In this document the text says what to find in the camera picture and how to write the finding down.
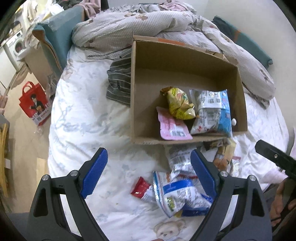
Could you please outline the person's right hand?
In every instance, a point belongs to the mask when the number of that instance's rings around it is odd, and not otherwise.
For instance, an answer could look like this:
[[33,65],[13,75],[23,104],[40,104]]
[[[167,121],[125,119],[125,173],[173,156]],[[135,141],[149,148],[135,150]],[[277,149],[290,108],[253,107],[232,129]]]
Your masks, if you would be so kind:
[[295,223],[295,199],[292,200],[288,205],[289,214],[283,219],[281,218],[281,213],[285,207],[283,204],[283,193],[285,190],[285,185],[287,181],[293,181],[291,178],[285,178],[278,186],[274,201],[270,208],[270,219],[271,227],[275,228],[277,225],[282,224],[283,226]]

